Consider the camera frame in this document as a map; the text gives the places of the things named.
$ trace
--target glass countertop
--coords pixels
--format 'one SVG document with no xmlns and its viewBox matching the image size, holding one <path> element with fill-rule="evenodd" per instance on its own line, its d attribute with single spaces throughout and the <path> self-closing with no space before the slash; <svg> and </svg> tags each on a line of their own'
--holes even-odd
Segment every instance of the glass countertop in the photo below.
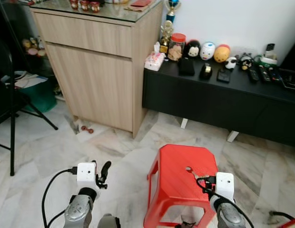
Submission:
<svg viewBox="0 0 295 228">
<path fill-rule="evenodd" d="M 91 10 L 83 11 L 82 9 L 75 10 L 72 9 L 69 0 L 48 0 L 35 5 L 32 5 L 31 8 L 43 9 L 43 10 L 54 10 L 66 13 L 75 13 L 82 15 L 90 15 L 100 18 L 124 20 L 129 22 L 136 22 L 142 16 L 144 16 L 151 8 L 158 5 L 162 0 L 154 0 L 148 8 L 143 12 L 130 11 L 124 9 L 126 6 L 130 5 L 134 0 L 125 3 L 125 4 L 110 4 L 105 3 L 103 7 L 100 7 L 100 12 L 93 13 Z"/>
</svg>

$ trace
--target tiled floor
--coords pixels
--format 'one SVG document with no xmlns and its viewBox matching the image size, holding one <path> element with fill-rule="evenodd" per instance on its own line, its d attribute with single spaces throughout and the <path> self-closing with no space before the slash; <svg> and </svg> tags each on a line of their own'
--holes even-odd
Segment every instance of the tiled floor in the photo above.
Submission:
<svg viewBox="0 0 295 228">
<path fill-rule="evenodd" d="M 58 171 L 82 161 L 97 160 L 101 166 L 113 162 L 108 189 L 94 204 L 91 227 L 97 227 L 104 213 L 120 217 L 123 228 L 142 227 L 147 209 L 146 174 L 158 149 L 167 144 L 208 148 L 216 157 L 220 171 L 235 176 L 235 199 L 257 228 L 277 227 L 284 218 L 268 219 L 270 210 L 295 216 L 295 149 L 286 145 L 240 134 L 226 141 L 228 131 L 149 111 L 135 139 L 131 133 L 92 124 L 93 134 L 79 132 L 69 118 L 64 102 L 46 113 L 59 130 L 42 119 L 20 113 L 16 121 L 16 174 L 9 176 L 9 151 L 0 148 L 0 228 L 40 228 L 41 198 L 50 178 Z M 0 125 L 0 142 L 9 144 L 7 121 Z M 53 184 L 46 200 L 51 218 L 63 210 L 76 193 L 75 176 L 64 174 Z M 179 219 L 175 212 L 167 214 Z M 64 218 L 53 223 L 63 227 Z M 216 218 L 209 227 L 216 227 Z"/>
</svg>

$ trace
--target red plastic stool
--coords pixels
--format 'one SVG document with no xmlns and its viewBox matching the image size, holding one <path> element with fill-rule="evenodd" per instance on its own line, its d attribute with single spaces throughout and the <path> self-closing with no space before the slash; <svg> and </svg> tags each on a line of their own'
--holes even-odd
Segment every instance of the red plastic stool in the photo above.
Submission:
<svg viewBox="0 0 295 228">
<path fill-rule="evenodd" d="M 204 209 L 204 215 L 195 227 L 206 228 L 215 212 L 211 209 L 208 195 L 203 193 L 192 174 L 186 171 L 191 166 L 199 176 L 217 172 L 214 155 L 203 147 L 168 144 L 160 148 L 147 175 L 149 181 L 148 206 L 144 228 L 156 226 L 174 227 L 177 223 L 160 222 L 169 207 L 174 205 L 195 206 Z M 151 200 L 151 176 L 158 171 L 158 183 Z"/>
</svg>

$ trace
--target white cabinet leg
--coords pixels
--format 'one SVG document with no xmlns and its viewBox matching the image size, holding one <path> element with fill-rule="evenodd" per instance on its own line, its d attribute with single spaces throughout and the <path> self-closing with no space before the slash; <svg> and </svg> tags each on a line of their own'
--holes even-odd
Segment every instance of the white cabinet leg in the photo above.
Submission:
<svg viewBox="0 0 295 228">
<path fill-rule="evenodd" d="M 229 143 L 232 143 L 233 140 L 237 137 L 239 132 L 236 132 L 236 131 L 231 131 L 231 133 L 229 134 L 228 138 L 227 138 L 227 141 Z"/>
<path fill-rule="evenodd" d="M 183 118 L 180 127 L 181 127 L 182 129 L 185 129 L 185 128 L 186 128 L 186 125 L 187 125 L 187 119 L 186 119 L 186 118 Z"/>
</svg>

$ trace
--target wooden cabinet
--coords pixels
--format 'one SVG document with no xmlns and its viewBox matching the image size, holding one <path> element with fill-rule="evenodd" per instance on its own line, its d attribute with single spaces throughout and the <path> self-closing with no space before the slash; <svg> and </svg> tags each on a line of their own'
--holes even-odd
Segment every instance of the wooden cabinet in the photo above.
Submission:
<svg viewBox="0 0 295 228">
<path fill-rule="evenodd" d="M 144 61 L 159 38 L 162 1 L 135 22 L 31 12 L 71 113 L 135 137 L 145 116 Z"/>
</svg>

